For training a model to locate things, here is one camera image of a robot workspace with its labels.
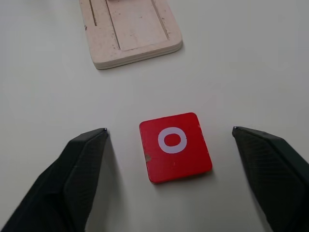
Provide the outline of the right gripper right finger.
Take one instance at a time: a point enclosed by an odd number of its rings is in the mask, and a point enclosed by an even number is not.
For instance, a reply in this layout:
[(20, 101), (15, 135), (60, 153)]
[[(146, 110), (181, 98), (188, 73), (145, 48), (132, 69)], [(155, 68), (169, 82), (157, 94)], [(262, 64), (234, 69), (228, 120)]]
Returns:
[(309, 230), (309, 164), (283, 139), (234, 127), (250, 188), (274, 232)]

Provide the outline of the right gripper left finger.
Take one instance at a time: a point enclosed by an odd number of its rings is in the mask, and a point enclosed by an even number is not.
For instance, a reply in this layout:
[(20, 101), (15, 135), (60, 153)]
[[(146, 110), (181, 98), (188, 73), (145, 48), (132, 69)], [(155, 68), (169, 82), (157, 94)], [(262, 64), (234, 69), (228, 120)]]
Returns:
[(107, 139), (107, 129), (100, 128), (70, 140), (36, 179), (2, 231), (85, 231)]

